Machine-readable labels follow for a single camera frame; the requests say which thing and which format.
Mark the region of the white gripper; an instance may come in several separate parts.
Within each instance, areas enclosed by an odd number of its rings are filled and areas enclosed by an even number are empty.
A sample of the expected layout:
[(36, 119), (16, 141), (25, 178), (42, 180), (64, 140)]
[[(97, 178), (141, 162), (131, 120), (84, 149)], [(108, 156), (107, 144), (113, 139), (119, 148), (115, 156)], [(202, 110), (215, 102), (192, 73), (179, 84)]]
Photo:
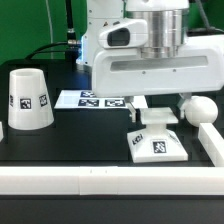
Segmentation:
[(224, 87), (224, 35), (190, 37), (174, 56), (149, 58), (142, 53), (149, 32), (143, 19), (125, 19), (100, 30), (100, 48), (92, 65), (92, 91), (98, 97), (126, 96), (133, 122), (133, 96), (180, 93), (177, 107), (184, 119), (191, 93)]

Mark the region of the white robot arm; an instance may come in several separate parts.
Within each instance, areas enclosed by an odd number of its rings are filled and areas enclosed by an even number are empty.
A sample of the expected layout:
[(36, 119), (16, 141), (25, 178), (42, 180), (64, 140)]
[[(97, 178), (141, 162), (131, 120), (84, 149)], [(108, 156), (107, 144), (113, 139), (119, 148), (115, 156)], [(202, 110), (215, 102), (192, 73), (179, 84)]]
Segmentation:
[(80, 68), (98, 97), (133, 98), (224, 87), (224, 35), (189, 37), (188, 0), (87, 0)]

